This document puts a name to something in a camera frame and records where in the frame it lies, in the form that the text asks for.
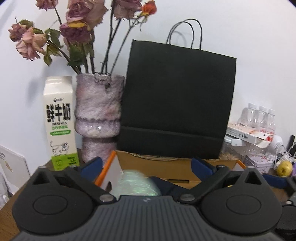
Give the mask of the iridescent plastic packet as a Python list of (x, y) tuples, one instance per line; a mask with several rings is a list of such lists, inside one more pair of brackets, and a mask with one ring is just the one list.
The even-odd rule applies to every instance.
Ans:
[(143, 173), (135, 170), (123, 171), (110, 191), (116, 199), (121, 196), (160, 196), (161, 192), (154, 182)]

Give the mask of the yellow green pear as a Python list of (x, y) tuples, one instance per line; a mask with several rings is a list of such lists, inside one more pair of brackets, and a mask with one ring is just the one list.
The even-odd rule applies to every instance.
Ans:
[(293, 171), (293, 165), (290, 161), (282, 161), (276, 168), (276, 173), (280, 177), (289, 177)]

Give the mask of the purple gift bag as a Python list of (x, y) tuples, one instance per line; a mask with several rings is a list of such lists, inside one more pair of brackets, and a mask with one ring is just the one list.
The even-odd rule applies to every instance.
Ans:
[(291, 176), (296, 176), (296, 162), (293, 163)]

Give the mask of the white floral tin box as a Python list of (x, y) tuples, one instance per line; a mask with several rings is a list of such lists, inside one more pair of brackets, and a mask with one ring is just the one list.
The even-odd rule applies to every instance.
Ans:
[(253, 166), (262, 174), (268, 173), (273, 167), (273, 161), (266, 156), (245, 156), (244, 164), (245, 166)]

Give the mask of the red orange cardboard box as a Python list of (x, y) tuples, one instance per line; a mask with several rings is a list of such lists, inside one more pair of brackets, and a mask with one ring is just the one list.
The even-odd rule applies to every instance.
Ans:
[[(243, 171), (246, 166), (239, 160), (206, 160), (213, 166), (225, 165), (233, 171)], [(108, 184), (114, 184), (119, 180), (123, 171), (135, 170), (146, 177), (158, 177), (175, 185), (190, 189), (201, 182), (192, 172), (191, 159), (166, 158), (146, 156), (113, 151), (104, 165), (95, 184), (106, 190)]]

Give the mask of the clear plastic food container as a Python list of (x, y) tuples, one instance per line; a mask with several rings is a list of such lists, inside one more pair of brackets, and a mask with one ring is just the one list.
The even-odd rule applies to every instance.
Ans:
[(244, 162), (246, 156), (256, 149), (255, 145), (250, 144), (238, 138), (225, 135), (219, 159), (221, 160), (239, 160)]

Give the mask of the small white desk fan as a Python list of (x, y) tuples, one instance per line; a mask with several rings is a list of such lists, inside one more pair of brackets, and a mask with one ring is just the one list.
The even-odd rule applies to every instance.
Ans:
[(278, 148), (283, 144), (283, 140), (280, 136), (278, 135), (274, 135), (273, 136), (273, 140), (271, 141), (270, 145), (269, 145), (269, 152), (271, 154), (270, 158), (272, 161), (275, 160), (276, 158), (276, 151), (278, 150)]

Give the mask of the white green milk carton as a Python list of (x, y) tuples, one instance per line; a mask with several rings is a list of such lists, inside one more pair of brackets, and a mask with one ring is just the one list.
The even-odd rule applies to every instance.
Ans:
[(43, 91), (45, 128), (53, 168), (79, 166), (75, 141), (72, 77), (47, 77)]

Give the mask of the right clear water bottle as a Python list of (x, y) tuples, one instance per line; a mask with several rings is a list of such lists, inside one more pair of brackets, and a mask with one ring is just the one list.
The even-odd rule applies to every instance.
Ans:
[(268, 141), (272, 142), (274, 134), (275, 134), (275, 129), (276, 129), (275, 110), (273, 110), (273, 109), (268, 110), (268, 116), (267, 116), (266, 124), (267, 124), (266, 132), (269, 134)]

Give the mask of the clear water bottle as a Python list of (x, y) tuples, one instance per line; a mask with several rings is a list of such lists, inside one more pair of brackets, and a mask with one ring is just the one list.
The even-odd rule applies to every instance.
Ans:
[(267, 130), (267, 108), (264, 106), (259, 106), (256, 113), (256, 128), (263, 133)]
[(266, 132), (269, 134), (268, 141), (272, 142), (274, 134), (275, 134), (275, 129), (276, 129), (275, 110), (273, 110), (273, 109), (268, 110), (268, 116), (267, 116), (266, 124), (267, 124)]
[(242, 126), (256, 128), (256, 122), (255, 122), (256, 110), (257, 110), (257, 106), (255, 104), (249, 103), (248, 107), (243, 109), (237, 123)]

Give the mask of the middle clear water bottle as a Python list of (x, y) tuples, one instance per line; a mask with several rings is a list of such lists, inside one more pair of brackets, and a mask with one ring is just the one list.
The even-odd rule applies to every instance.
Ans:
[(263, 133), (267, 130), (267, 108), (264, 106), (259, 106), (256, 113), (256, 128)]

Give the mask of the left clear water bottle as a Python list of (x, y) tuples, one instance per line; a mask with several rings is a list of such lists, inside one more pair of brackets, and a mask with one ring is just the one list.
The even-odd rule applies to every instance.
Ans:
[(242, 126), (256, 128), (256, 122), (255, 122), (256, 110), (257, 110), (257, 106), (255, 104), (249, 103), (248, 107), (243, 109), (237, 123)]

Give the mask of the black paper shopping bag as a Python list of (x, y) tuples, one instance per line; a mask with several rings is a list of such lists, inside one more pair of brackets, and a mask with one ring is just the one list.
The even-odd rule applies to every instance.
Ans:
[(231, 111), (236, 58), (132, 42), (121, 103), (121, 151), (217, 159)]

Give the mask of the dried pink rose bouquet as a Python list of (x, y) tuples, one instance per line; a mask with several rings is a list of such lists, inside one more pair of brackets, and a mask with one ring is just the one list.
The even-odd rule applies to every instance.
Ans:
[(113, 69), (108, 68), (109, 52), (121, 22), (128, 22), (128, 30), (121, 42), (125, 44), (132, 29), (142, 26), (157, 12), (155, 1), (111, 1), (108, 8), (104, 1), (68, 1), (65, 23), (57, 20), (59, 29), (43, 31), (36, 28), (32, 21), (20, 20), (9, 28), (9, 37), (16, 43), (17, 52), (26, 60), (43, 58), (50, 66), (53, 56), (63, 56), (76, 74), (82, 73), (81, 66), (84, 66), (85, 73), (95, 74), (94, 29), (102, 24), (107, 12), (110, 13), (110, 30), (99, 74), (112, 75)]

